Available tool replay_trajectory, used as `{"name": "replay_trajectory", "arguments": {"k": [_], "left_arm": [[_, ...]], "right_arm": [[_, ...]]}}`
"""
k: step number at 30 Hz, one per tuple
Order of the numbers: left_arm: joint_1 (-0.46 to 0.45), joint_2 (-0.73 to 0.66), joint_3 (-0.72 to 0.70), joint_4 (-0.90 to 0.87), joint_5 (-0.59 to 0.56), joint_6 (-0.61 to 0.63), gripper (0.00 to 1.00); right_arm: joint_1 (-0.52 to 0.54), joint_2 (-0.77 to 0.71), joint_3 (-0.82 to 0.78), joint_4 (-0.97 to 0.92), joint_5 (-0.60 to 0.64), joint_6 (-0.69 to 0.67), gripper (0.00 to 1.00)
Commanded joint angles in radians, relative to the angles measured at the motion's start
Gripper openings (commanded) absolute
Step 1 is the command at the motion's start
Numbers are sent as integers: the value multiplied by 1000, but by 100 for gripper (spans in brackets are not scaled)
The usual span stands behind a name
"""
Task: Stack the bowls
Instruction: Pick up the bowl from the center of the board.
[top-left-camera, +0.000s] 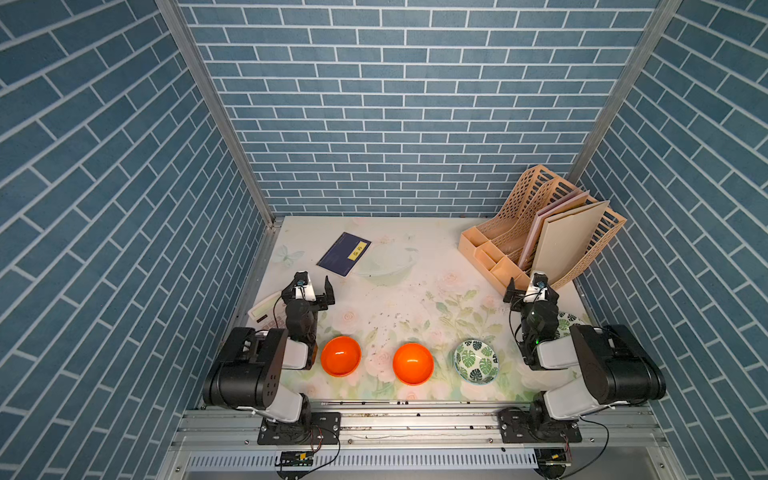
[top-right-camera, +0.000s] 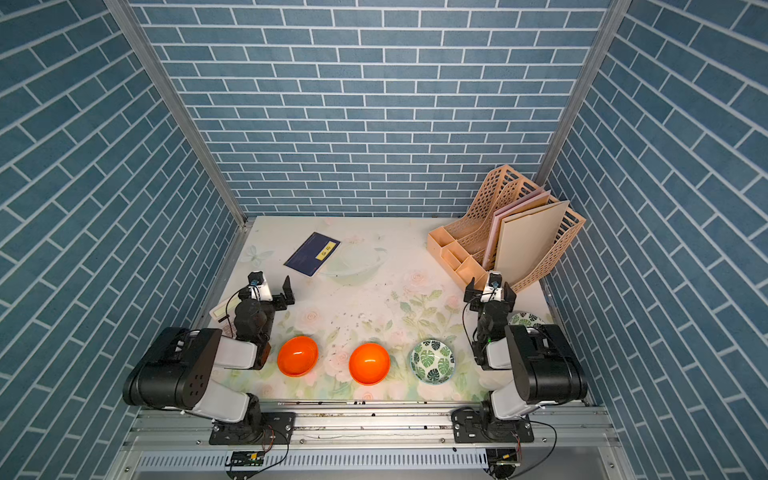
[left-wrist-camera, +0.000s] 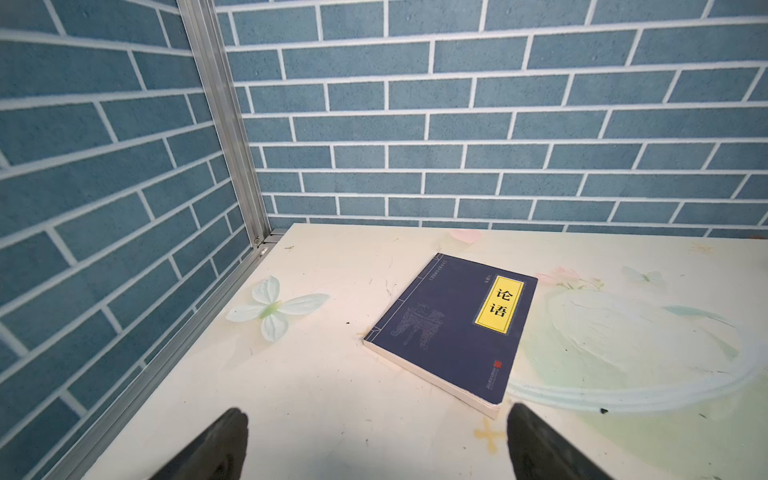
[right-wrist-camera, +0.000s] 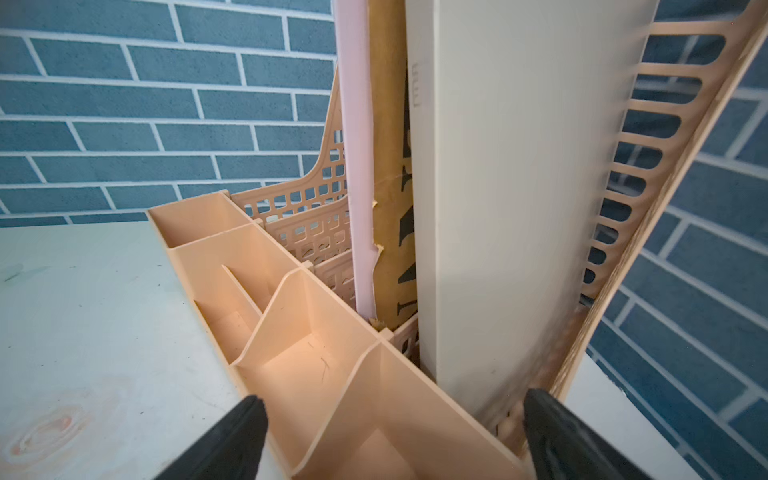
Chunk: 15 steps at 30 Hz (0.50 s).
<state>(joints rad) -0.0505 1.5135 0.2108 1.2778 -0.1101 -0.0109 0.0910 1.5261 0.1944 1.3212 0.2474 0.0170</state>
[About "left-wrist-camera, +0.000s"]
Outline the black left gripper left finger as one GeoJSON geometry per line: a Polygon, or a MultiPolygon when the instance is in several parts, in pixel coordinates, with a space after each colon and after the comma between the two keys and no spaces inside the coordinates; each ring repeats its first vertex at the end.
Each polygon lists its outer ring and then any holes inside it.
{"type": "Polygon", "coordinates": [[[161,467],[151,480],[237,480],[242,474],[247,443],[248,417],[240,409],[230,408],[161,467]]]}

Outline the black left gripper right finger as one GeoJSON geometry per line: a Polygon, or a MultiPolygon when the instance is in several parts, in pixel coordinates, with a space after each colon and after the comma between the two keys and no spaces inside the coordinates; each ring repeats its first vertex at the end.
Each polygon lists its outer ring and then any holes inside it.
{"type": "Polygon", "coordinates": [[[512,406],[506,430],[516,479],[611,479],[523,403],[512,406]]]}

